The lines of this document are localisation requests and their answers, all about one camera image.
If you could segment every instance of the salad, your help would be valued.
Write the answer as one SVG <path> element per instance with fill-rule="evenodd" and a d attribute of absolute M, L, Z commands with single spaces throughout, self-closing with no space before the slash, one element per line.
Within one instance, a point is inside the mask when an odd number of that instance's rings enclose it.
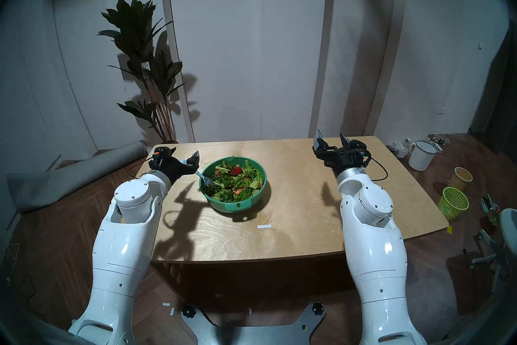
<path fill-rule="evenodd" d="M 225 203 L 246 200 L 256 195 L 264 184 L 263 176 L 247 160 L 245 168 L 227 164 L 223 160 L 216 166 L 216 173 L 209 178 L 215 185 L 205 186 L 205 193 L 212 199 Z"/>

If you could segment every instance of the table top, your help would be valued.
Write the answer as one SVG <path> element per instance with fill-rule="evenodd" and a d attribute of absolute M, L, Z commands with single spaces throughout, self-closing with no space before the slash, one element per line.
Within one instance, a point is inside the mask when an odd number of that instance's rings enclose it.
<path fill-rule="evenodd" d="M 431 198 L 378 138 L 353 139 L 364 142 L 388 171 L 388 178 L 378 183 L 393 199 L 393 219 L 404 239 L 448 226 Z M 325 140 L 341 146 L 338 137 Z M 199 150 L 200 171 L 223 157 L 251 158 L 266 170 L 267 184 L 251 209 L 226 214 L 208 205 L 199 189 L 199 177 L 181 177 L 163 201 L 151 260 L 228 262 L 344 252 L 341 196 L 332 170 L 314 156 L 312 142 L 285 139 L 168 145 L 177 147 L 174 156 L 178 159 Z M 146 162 L 137 176 L 148 170 Z M 372 179 L 385 176 L 374 161 L 366 173 Z M 257 227 L 268 224 L 271 228 Z"/>

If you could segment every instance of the chair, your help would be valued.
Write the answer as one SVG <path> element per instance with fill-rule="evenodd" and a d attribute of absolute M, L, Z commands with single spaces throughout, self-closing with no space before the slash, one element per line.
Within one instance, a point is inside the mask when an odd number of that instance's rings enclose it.
<path fill-rule="evenodd" d="M 470 268 L 473 269 L 475 264 L 480 263 L 492 263 L 495 261 L 495 275 L 494 282 L 492 283 L 492 292 L 495 291 L 497 286 L 497 279 L 501 273 L 501 266 L 506 271 L 506 277 L 511 273 L 511 268 L 506 258 L 506 249 L 517 256 L 517 210 L 514 208 L 505 208 L 500 214 L 500 225 L 502 231 L 502 237 L 504 242 L 498 245 L 485 230 L 479 231 L 479 240 L 484 239 L 495 252 L 485 257 L 473 258 L 471 260 Z"/>

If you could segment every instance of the gray rolled carpet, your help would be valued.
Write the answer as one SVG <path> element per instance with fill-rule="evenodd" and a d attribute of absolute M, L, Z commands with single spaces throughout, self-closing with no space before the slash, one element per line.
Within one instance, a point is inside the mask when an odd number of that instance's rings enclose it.
<path fill-rule="evenodd" d="M 7 186 L 19 213 L 48 206 L 131 161 L 147 156 L 143 141 L 136 141 L 61 168 L 31 174 L 7 173 Z"/>

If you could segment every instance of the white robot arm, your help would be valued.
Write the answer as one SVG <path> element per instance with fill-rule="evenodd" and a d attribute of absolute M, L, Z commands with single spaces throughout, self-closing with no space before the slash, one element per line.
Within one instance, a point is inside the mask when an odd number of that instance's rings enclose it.
<path fill-rule="evenodd" d="M 70 333 L 97 345 L 136 344 L 131 330 L 135 291 L 151 260 L 162 201 L 180 176 L 199 167 L 198 152 L 184 165 L 172 157 L 174 150 L 158 147 L 151 171 L 115 190 L 94 243 L 90 300 Z"/>
<path fill-rule="evenodd" d="M 318 130 L 313 151 L 332 168 L 343 197 L 346 260 L 363 312 L 360 344 L 425 345 L 407 312 L 407 255 L 391 214 L 393 201 L 364 173 L 371 160 L 366 145 L 343 136 L 341 142 L 342 148 L 329 146 Z"/>
<path fill-rule="evenodd" d="M 407 256 L 391 197 L 364 173 L 371 160 L 366 145 L 343 136 L 341 142 L 342 148 L 329 146 L 318 131 L 313 151 L 332 168 L 343 197 L 346 258 L 363 311 L 361 345 L 426 345 L 407 312 Z M 89 304 L 70 333 L 96 345 L 136 344 L 134 296 L 151 260 L 162 201 L 180 176 L 199 167 L 198 152 L 185 165 L 172 157 L 174 150 L 157 148 L 151 171 L 116 189 L 94 243 Z"/>

